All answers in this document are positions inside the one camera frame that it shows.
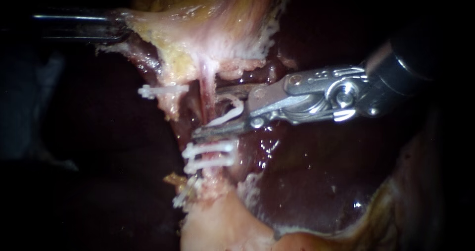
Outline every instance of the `dark background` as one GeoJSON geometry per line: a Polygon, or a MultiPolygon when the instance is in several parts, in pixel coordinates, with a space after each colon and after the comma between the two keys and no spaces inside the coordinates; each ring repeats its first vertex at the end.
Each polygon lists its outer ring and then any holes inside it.
{"type": "MultiPolygon", "coordinates": [[[[0,1],[2,27],[15,27],[45,6],[115,8],[126,7],[129,0],[0,1]]],[[[291,0],[276,39],[293,46],[286,55],[299,60],[300,69],[358,63],[418,16],[436,13],[444,18],[449,4],[291,0]]],[[[33,67],[46,64],[53,53],[64,60],[50,106],[41,115],[40,138],[56,160],[75,164],[52,165],[35,155],[1,162],[4,244],[15,249],[177,250],[176,230],[183,215],[172,209],[174,189],[161,179],[181,172],[183,162],[156,102],[137,95],[144,81],[135,68],[118,54],[95,56],[94,48],[84,44],[38,42],[30,35],[13,37],[11,31],[0,37],[0,70],[5,57],[33,67]]],[[[1,110],[2,115],[11,111],[1,110]]],[[[473,221],[473,191],[468,172],[444,164],[444,173],[450,232],[458,228],[453,221],[473,221]],[[452,172],[458,174],[456,181],[452,172]]],[[[460,237],[469,233],[460,232],[460,237]]]]}

